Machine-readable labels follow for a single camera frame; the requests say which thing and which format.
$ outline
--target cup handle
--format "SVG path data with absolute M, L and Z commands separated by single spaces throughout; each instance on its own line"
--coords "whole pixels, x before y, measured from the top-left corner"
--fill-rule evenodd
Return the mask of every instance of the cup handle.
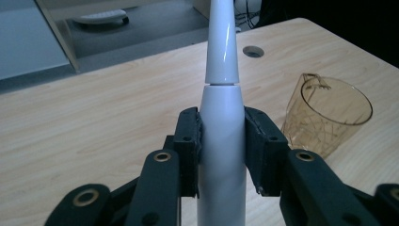
M 326 83 L 326 81 L 317 73 L 302 73 L 302 77 L 304 79 L 304 83 L 308 82 L 313 78 L 317 79 L 317 83 L 310 83 L 308 86 L 306 86 L 306 89 L 311 89 L 311 88 L 331 89 L 331 86 L 329 86 Z

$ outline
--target wooden table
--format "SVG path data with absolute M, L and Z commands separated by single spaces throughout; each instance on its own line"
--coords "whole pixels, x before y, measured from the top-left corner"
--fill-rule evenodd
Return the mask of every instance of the wooden table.
M 298 76 L 319 73 L 360 89 L 373 118 L 327 158 L 347 184 L 373 194 L 399 183 L 399 70 L 307 20 L 237 36 L 244 103 L 281 127 Z M 245 46 L 261 47 L 261 58 Z M 42 225 L 72 189 L 111 190 L 136 178 L 146 155 L 200 105 L 206 43 L 0 95 L 0 225 Z M 183 225 L 196 200 L 183 199 Z M 284 225 L 278 198 L 247 180 L 247 225 Z

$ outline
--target round hole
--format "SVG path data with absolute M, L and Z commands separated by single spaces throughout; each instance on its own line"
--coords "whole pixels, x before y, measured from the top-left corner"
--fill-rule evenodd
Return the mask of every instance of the round hole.
M 259 58 L 263 57 L 264 51 L 263 49 L 259 48 L 258 46 L 246 46 L 243 49 L 243 53 L 248 57 Z
M 159 215 L 157 213 L 148 213 L 141 219 L 141 223 L 143 223 L 143 225 L 155 225 L 158 220 Z
M 361 225 L 361 220 L 353 214 L 343 214 L 343 220 L 350 225 Z
M 153 159 L 157 162 L 166 162 L 168 161 L 170 158 L 172 157 L 172 155 L 170 155 L 170 153 L 158 153 L 156 154 Z
M 314 157 L 309 153 L 297 153 L 296 157 L 306 162 L 311 162 L 314 160 Z
M 183 140 L 184 140 L 184 141 L 190 141 L 190 140 L 191 140 L 191 137 L 183 137 Z
M 391 195 L 393 196 L 394 199 L 399 201 L 399 188 L 394 187 L 393 189 L 391 189 Z
M 83 207 L 94 203 L 99 197 L 99 192 L 95 189 L 81 191 L 73 198 L 73 205 Z

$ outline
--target electric toothbrush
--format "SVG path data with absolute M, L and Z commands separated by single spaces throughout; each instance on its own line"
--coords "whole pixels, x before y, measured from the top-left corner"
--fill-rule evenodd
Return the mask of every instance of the electric toothbrush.
M 245 109 L 237 65 L 232 0 L 212 0 L 199 114 L 198 225 L 245 225 Z

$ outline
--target clear amber cup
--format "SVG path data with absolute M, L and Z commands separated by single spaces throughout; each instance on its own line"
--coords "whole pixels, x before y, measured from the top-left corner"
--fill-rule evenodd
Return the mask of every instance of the clear amber cup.
M 339 79 L 303 73 L 281 130 L 292 149 L 312 151 L 326 158 L 372 115 L 370 101 L 355 87 Z

